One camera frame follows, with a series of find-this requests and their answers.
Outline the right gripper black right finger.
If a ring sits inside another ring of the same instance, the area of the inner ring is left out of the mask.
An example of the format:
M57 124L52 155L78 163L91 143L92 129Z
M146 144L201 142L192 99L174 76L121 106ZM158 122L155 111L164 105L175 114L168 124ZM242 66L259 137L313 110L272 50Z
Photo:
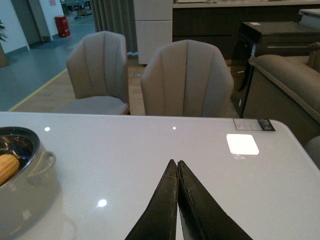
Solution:
M185 240L250 240L220 207L195 174L180 160L178 207Z

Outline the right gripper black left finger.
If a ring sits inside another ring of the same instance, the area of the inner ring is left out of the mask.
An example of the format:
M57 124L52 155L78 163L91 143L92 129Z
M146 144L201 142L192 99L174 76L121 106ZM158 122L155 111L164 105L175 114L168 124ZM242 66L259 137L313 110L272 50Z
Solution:
M128 233L127 240L176 238L179 178L174 160L167 167L145 209Z

